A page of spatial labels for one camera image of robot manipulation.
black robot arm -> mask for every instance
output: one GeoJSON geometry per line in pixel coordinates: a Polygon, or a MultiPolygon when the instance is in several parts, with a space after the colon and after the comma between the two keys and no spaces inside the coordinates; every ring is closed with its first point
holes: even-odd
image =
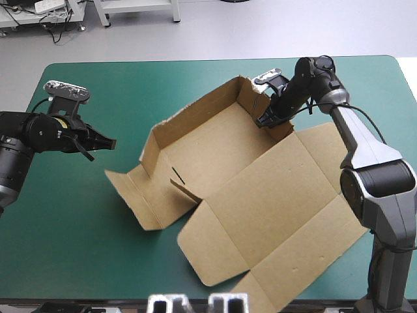
{"type": "Polygon", "coordinates": [[[88,151],[115,148],[116,140],[78,115],[79,105],[90,97],[86,88],[49,81],[44,89],[51,101],[47,114],[0,112],[0,214],[16,201],[35,153],[80,152],[92,161],[88,151]]]}
{"type": "Polygon", "coordinates": [[[257,79],[275,93],[256,120],[274,127],[292,119],[311,99],[329,114],[347,148],[341,163],[341,189],[361,225],[375,234],[368,293],[355,311],[414,312],[404,299],[416,237],[416,175],[401,153],[377,140],[349,104],[349,94],[336,76],[332,58],[303,57],[291,80],[280,75],[257,79]]]}

black arm segment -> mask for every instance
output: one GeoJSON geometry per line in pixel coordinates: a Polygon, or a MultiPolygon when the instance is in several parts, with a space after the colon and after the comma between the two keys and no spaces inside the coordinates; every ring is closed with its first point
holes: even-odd
{"type": "Polygon", "coordinates": [[[48,114],[0,112],[0,215],[16,201],[35,153],[44,151],[80,152],[115,148],[109,139],[78,115],[80,104],[90,94],[83,87],[49,81],[44,86],[50,95],[48,114]]]}

open cardboard box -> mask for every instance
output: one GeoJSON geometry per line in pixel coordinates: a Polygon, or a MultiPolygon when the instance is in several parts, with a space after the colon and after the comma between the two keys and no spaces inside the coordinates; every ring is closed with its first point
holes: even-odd
{"type": "Polygon", "coordinates": [[[283,308],[365,232],[339,195],[335,126],[259,129],[268,103],[233,78],[155,125],[140,165],[106,171],[146,230],[198,203],[179,246],[208,286],[248,271],[233,291],[252,313],[283,308]]]}

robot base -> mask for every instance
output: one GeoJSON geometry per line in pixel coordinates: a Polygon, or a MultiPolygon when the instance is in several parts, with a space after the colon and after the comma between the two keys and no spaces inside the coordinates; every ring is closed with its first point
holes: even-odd
{"type": "MultiPolygon", "coordinates": [[[[379,307],[373,308],[372,299],[369,299],[367,296],[363,297],[361,300],[354,304],[352,313],[387,313],[388,311],[381,310],[379,307]]],[[[397,310],[390,310],[389,313],[415,313],[410,303],[404,298],[403,305],[397,310]]]]}

green table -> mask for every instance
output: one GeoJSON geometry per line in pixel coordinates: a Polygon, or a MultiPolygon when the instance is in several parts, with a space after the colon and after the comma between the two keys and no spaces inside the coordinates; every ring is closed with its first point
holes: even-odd
{"type": "MultiPolygon", "coordinates": [[[[150,293],[206,297],[228,290],[240,277],[205,287],[177,246],[187,218],[163,231],[143,231],[106,179],[104,169],[128,171],[153,124],[169,117],[228,79],[253,77],[280,67],[291,77],[296,59],[53,64],[42,86],[61,80],[92,94],[79,110],[85,121],[112,138],[115,151],[42,153],[33,160],[20,198],[0,219],[0,298],[144,299],[150,293]]],[[[363,107],[417,168],[417,106],[395,59],[338,57],[338,76],[352,104],[363,107]]],[[[318,111],[295,119],[296,128],[328,121],[318,111]]],[[[299,299],[357,299],[366,292],[372,237],[365,235],[299,299]]],[[[417,298],[417,261],[407,297],[417,298]]]]}

